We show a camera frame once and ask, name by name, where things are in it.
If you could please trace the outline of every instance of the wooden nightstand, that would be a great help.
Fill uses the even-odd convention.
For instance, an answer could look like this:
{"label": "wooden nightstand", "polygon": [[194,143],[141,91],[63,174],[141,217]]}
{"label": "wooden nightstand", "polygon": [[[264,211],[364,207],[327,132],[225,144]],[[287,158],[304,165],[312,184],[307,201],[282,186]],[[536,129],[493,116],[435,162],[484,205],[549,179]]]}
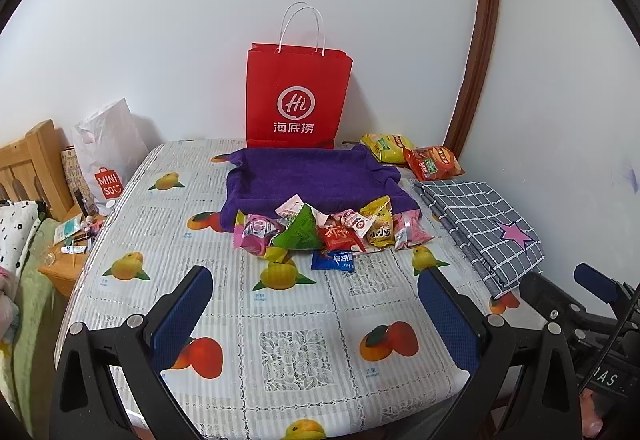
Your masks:
{"label": "wooden nightstand", "polygon": [[[80,207],[77,204],[74,205],[66,214],[64,221],[66,222],[76,214],[80,214],[80,212]],[[101,220],[103,217],[98,216],[96,219]],[[63,254],[60,252],[60,247],[63,245],[64,242],[57,244],[53,248],[53,253],[56,255],[56,260],[53,264],[39,266],[38,272],[47,276],[58,292],[65,297],[69,297],[74,289],[76,280],[78,280],[78,276],[80,276],[80,272],[82,272],[88,254]]]}

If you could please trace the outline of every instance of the yellow chip bag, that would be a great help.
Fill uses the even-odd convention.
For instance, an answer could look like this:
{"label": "yellow chip bag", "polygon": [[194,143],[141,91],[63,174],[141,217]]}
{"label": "yellow chip bag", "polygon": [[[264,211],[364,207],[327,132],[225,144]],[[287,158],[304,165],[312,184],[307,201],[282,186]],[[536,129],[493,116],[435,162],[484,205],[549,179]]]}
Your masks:
{"label": "yellow chip bag", "polygon": [[267,246],[264,249],[264,255],[262,258],[267,261],[271,261],[271,263],[284,263],[284,259],[287,257],[289,253],[288,248],[282,248],[280,246]]}
{"label": "yellow chip bag", "polygon": [[373,200],[360,210],[362,216],[375,216],[371,228],[367,231],[366,239],[373,246],[393,245],[394,219],[391,215],[391,198],[389,195]]}
{"label": "yellow chip bag", "polygon": [[367,133],[361,138],[362,143],[367,146],[378,162],[389,164],[404,164],[404,148],[415,149],[414,144],[402,135],[378,135]]}

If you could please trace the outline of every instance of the wooden door frame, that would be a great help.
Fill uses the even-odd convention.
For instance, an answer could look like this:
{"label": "wooden door frame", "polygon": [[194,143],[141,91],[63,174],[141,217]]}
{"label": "wooden door frame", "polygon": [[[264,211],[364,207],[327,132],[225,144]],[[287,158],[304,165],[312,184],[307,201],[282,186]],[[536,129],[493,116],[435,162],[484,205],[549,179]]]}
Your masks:
{"label": "wooden door frame", "polygon": [[499,7],[500,0],[478,0],[476,23],[466,59],[465,76],[444,141],[444,146],[456,156],[462,153],[466,136],[476,114],[478,100],[489,68],[491,50],[494,47]]}

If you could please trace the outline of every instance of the cable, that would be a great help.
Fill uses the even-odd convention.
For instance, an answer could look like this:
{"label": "cable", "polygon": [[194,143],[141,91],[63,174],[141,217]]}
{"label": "cable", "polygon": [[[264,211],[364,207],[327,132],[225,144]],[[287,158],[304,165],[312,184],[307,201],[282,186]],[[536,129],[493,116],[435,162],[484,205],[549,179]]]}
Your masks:
{"label": "cable", "polygon": [[593,363],[593,366],[589,370],[589,373],[584,377],[584,379],[580,383],[580,386],[578,386],[578,394],[582,393],[582,390],[584,390],[584,388],[587,387],[587,384],[591,380],[591,377],[595,375],[596,371],[598,370],[600,363],[604,360],[605,356],[609,353],[609,350],[613,346],[613,341],[616,340],[616,338],[620,334],[620,330],[622,330],[622,327],[625,325],[626,321],[629,319],[629,317],[631,317],[631,314],[635,311],[636,303],[638,302],[639,298],[640,298],[640,283],[638,283],[638,286],[636,287],[636,291],[631,296],[631,301],[629,302],[629,308],[627,309],[626,314],[621,316],[620,319],[618,319],[618,322],[616,323],[616,327],[614,328],[611,335],[609,336],[609,339],[607,339],[607,343],[601,349],[600,355]]}

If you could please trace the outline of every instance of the pink star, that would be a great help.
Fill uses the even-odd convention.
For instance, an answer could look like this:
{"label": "pink star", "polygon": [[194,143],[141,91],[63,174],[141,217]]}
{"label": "pink star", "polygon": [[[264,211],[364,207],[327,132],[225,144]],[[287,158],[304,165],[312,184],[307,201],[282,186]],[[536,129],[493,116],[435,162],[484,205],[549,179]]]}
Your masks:
{"label": "pink star", "polygon": [[505,225],[500,222],[495,222],[495,224],[502,229],[501,239],[516,242],[524,251],[527,250],[527,242],[533,242],[529,236],[522,232],[516,222],[512,222],[511,225]]}

